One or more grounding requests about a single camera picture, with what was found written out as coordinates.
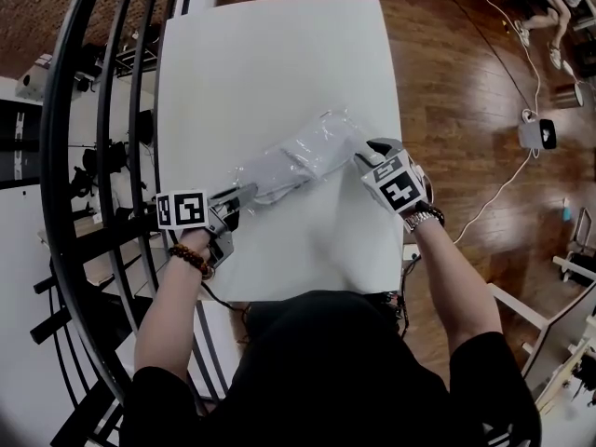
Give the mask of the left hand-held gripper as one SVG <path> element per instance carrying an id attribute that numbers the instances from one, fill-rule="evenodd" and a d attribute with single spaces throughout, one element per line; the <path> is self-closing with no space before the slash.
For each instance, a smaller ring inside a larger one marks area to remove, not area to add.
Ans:
<path id="1" fill-rule="evenodd" d="M 213 278 L 216 268 L 234 251 L 232 233 L 239 224 L 239 211 L 257 192 L 257 184 L 248 183 L 213 196 L 199 190 L 158 194 L 158 227 L 183 233 L 169 254 L 198 269 L 203 278 Z"/>

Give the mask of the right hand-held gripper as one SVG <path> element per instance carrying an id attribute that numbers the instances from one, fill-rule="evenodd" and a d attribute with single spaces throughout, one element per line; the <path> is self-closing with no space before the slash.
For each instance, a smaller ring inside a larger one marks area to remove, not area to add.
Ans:
<path id="1" fill-rule="evenodd" d="M 360 180 L 372 197 L 390 213 L 414 210 L 419 202 L 429 202 L 429 181 L 410 157 L 401 141 L 374 138 L 369 150 L 355 153 Z"/>

